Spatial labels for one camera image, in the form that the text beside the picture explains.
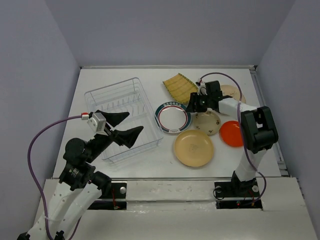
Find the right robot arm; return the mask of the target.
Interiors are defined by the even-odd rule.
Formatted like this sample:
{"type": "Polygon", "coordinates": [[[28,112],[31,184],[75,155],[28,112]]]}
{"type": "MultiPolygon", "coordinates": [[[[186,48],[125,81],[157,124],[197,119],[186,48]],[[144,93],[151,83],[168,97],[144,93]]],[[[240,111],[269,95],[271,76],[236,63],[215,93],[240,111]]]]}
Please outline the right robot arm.
{"type": "Polygon", "coordinates": [[[205,83],[205,94],[192,92],[186,111],[203,113],[211,109],[233,117],[238,121],[244,153],[239,165],[232,173],[230,181],[215,183],[214,193],[218,200],[243,198],[249,193],[261,198],[264,190],[259,190],[256,175],[258,167],[267,150],[278,142],[279,136],[269,107],[247,105],[232,96],[223,95],[220,83],[205,83]]]}

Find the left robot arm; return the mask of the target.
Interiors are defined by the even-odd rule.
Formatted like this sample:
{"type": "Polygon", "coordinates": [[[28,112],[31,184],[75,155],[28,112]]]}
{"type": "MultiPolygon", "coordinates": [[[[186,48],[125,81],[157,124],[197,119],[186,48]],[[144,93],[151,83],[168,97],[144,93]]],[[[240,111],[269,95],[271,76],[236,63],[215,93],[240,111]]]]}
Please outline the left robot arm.
{"type": "Polygon", "coordinates": [[[132,148],[144,129],[137,126],[128,130],[116,130],[129,112],[108,113],[101,110],[83,112],[75,119],[86,121],[95,135],[88,141],[72,138],[65,145],[62,170],[50,201],[46,200],[43,188],[33,171],[31,151],[36,137],[31,140],[27,151],[27,164],[30,174],[40,192],[43,213],[20,240],[70,240],[75,235],[80,219],[98,198],[104,198],[113,189],[112,179],[97,171],[91,164],[112,143],[132,148]]]}

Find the green rimmed white plate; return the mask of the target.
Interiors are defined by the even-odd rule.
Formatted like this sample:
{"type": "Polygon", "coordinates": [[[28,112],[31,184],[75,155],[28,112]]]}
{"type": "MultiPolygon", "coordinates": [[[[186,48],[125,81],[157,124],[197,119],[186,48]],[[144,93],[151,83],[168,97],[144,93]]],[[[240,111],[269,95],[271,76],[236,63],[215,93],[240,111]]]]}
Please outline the green rimmed white plate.
{"type": "Polygon", "coordinates": [[[185,131],[192,122],[185,105],[176,101],[161,104],[155,111],[157,125],[167,134],[179,134],[185,131]]]}

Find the beige floral square plate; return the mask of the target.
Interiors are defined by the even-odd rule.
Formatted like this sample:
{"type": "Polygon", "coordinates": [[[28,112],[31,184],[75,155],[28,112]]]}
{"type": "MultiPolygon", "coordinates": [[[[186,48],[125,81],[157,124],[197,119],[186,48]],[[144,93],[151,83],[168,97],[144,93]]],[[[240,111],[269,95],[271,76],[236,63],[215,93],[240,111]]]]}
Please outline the beige floral square plate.
{"type": "Polygon", "coordinates": [[[246,103],[246,98],[244,94],[242,93],[242,98],[240,99],[240,91],[237,87],[232,86],[232,85],[221,85],[220,89],[222,91],[223,96],[230,96],[234,98],[236,101],[241,100],[242,103],[246,103]]]}

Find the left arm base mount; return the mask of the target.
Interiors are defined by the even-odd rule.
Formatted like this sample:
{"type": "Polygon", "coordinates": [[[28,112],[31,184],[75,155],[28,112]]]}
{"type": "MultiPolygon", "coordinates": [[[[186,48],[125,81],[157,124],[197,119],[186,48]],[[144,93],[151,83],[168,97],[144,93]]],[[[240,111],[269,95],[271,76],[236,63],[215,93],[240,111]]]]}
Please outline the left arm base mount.
{"type": "Polygon", "coordinates": [[[88,210],[122,211],[127,209],[127,182],[113,181],[111,189],[95,200],[88,210]]]}

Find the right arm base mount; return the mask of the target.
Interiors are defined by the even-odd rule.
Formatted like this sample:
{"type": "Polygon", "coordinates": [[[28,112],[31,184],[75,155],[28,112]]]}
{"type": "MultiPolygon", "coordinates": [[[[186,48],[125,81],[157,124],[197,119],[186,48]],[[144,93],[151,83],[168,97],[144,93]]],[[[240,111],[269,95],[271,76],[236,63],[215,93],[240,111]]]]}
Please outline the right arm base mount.
{"type": "Polygon", "coordinates": [[[248,182],[238,180],[218,181],[212,191],[216,207],[222,209],[263,209],[257,180],[248,182]]]}

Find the small beige flower plate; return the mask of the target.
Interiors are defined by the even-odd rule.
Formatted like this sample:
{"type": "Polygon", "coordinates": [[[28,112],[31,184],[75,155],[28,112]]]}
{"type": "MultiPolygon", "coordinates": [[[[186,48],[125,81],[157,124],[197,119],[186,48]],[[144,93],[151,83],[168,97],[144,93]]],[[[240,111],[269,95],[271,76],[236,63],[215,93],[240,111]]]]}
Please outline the small beige flower plate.
{"type": "Polygon", "coordinates": [[[199,112],[194,117],[194,127],[206,133],[208,136],[215,135],[219,132],[222,122],[220,117],[212,112],[199,112]]]}

